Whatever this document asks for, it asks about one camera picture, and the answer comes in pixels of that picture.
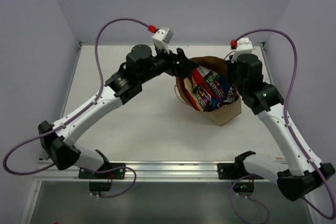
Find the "brown paper bag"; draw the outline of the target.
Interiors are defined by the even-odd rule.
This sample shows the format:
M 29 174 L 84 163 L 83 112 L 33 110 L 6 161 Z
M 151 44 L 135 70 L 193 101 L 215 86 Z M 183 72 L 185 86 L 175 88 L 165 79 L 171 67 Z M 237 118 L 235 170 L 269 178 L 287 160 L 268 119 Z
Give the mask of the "brown paper bag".
M 197 62 L 198 66 L 208 68 L 212 72 L 215 72 L 218 75 L 223 75 L 227 78 L 227 66 L 226 66 L 226 62 L 224 59 L 219 58 L 219 57 L 214 57 L 214 56 L 203 56 L 203 57 L 194 57 L 194 58 L 191 58 L 191 60 Z M 190 79 L 192 86 L 193 86 L 193 90 L 194 90 L 198 85 L 196 85 L 192 81 L 191 74 L 187 76 L 186 78 Z M 188 102 L 184 98 L 183 93 L 181 92 L 182 89 L 181 89 L 180 79 L 185 79 L 185 78 L 179 78 L 179 77 L 175 78 L 175 87 L 174 87 L 175 95 L 183 104 L 186 104 L 189 107 L 193 108 L 192 106 L 188 104 Z M 207 91 L 207 93 L 210 96 L 212 95 L 205 83 L 202 83 L 200 85 Z M 242 107 L 241 99 L 239 96 L 238 100 L 235 101 L 234 103 L 230 105 L 222 105 L 217 110 L 214 110 L 214 111 L 211 110 L 210 112 L 204 112 L 204 111 L 201 111 L 199 108 L 199 111 L 198 110 L 196 111 L 199 112 L 200 114 L 203 114 L 209 117 L 218 126 L 223 126 L 224 124 L 226 124 L 227 122 L 229 122 L 230 120 L 232 120 L 233 118 L 241 114 L 241 107 Z

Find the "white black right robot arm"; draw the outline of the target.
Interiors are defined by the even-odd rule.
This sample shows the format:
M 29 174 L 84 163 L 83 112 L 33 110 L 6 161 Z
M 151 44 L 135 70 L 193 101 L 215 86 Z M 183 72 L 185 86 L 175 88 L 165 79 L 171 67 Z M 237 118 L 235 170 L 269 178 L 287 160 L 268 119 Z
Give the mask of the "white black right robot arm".
M 228 78 L 243 102 L 266 126 L 279 146 L 286 163 L 271 161 L 248 151 L 235 157 L 234 172 L 240 178 L 250 174 L 276 184 L 290 201 L 305 196 L 335 174 L 330 163 L 323 163 L 305 142 L 289 115 L 284 99 L 272 84 L 263 81 L 263 64 L 254 54 L 230 56 L 226 61 Z

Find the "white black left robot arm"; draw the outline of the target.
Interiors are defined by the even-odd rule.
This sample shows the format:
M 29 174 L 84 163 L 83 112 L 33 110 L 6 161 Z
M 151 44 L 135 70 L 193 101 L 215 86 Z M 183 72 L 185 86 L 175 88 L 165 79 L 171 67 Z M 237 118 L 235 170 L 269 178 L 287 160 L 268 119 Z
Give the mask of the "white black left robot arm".
M 86 103 L 67 116 L 38 126 L 42 148 L 59 170 L 71 166 L 88 169 L 97 178 L 109 172 L 108 159 L 99 150 L 88 150 L 76 145 L 83 133 L 113 110 L 125 105 L 142 91 L 142 85 L 167 73 L 184 79 L 198 63 L 186 57 L 183 49 L 176 52 L 156 49 L 156 56 L 147 45 L 136 45 L 126 55 L 119 70 Z

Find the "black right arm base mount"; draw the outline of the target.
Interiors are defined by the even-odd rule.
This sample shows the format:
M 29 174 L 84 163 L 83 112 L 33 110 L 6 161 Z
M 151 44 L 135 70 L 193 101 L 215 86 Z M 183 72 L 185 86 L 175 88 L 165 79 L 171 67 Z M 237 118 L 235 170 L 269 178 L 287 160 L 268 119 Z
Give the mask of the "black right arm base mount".
M 237 179 L 249 175 L 246 169 L 243 166 L 243 161 L 256 153 L 253 151 L 244 152 L 235 157 L 233 163 L 218 163 L 217 164 L 217 173 L 219 179 L 228 179 L 236 181 Z M 254 180 L 262 180 L 260 176 L 255 176 L 253 178 L 248 178 L 248 182 L 238 182 L 234 186 L 234 192 L 239 194 L 244 194 L 250 196 L 255 189 Z

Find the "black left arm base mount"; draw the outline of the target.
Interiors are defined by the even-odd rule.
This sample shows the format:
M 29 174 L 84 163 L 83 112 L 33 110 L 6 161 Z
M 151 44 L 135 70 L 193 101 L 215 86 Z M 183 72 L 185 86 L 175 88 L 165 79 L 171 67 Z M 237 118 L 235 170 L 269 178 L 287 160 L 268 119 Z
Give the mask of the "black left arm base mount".
M 107 193 L 111 187 L 114 180 L 123 180 L 125 176 L 125 163 L 108 163 L 104 164 L 99 171 L 105 171 L 113 169 L 113 171 L 108 173 L 94 173 L 83 168 L 80 169 L 78 178 L 88 179 L 89 191 L 92 194 L 102 195 Z

